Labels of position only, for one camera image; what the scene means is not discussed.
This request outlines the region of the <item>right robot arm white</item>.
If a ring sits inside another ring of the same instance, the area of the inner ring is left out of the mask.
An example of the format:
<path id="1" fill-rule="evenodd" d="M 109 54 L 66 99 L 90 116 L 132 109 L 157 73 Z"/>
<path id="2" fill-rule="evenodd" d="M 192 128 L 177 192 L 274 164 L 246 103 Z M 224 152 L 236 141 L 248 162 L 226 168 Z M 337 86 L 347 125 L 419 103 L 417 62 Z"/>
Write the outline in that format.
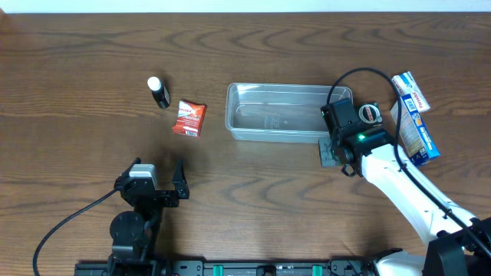
<path id="1" fill-rule="evenodd" d="M 351 100 L 321 108 L 331 152 L 346 176 L 365 178 L 382 191 L 427 248 L 424 256 L 391 249 L 372 258 L 364 275 L 488 275 L 490 220 L 478 219 L 444 195 L 406 157 L 384 128 L 368 126 Z"/>

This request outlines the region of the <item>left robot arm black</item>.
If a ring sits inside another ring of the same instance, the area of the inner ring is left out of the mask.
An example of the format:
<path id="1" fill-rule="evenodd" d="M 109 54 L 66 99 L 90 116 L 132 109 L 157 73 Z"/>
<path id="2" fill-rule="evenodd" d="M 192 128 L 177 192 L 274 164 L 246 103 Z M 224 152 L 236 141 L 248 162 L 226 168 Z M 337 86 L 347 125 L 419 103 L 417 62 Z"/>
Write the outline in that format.
<path id="1" fill-rule="evenodd" d="M 156 167 L 136 158 L 115 180 L 114 188 L 133 209 L 117 215 L 110 224 L 112 256 L 120 263 L 142 264 L 153 254 L 163 210 L 176 208 L 189 198 L 183 161 L 176 164 L 171 190 L 157 188 Z"/>

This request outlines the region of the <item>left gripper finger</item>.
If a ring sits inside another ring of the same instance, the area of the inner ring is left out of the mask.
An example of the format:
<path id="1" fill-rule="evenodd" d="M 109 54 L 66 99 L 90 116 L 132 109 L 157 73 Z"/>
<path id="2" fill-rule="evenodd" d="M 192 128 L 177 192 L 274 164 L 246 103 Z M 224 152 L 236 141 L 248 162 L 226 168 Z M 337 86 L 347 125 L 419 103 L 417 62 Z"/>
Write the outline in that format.
<path id="1" fill-rule="evenodd" d="M 140 157 L 137 157 L 120 175 L 122 177 L 128 177 L 130 175 L 130 171 L 136 164 L 141 164 Z"/>
<path id="2" fill-rule="evenodd" d="M 173 174 L 172 184 L 179 199 L 189 198 L 189 186 L 186 181 L 186 176 L 183 167 L 183 161 L 179 159 L 176 164 L 176 169 Z"/>

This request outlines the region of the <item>blue Kool Fever box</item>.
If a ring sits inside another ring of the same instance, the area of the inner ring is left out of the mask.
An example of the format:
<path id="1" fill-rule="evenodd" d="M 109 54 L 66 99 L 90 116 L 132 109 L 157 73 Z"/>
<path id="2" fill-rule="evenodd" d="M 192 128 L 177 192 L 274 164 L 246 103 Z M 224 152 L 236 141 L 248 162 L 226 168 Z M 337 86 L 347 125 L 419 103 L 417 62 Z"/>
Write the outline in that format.
<path id="1" fill-rule="evenodd" d="M 403 141 L 410 161 L 416 166 L 422 166 L 440 156 L 440 151 L 423 121 L 417 104 L 411 95 L 400 97 L 401 115 L 398 116 L 398 103 L 390 110 L 395 123 L 400 118 L 399 135 Z"/>

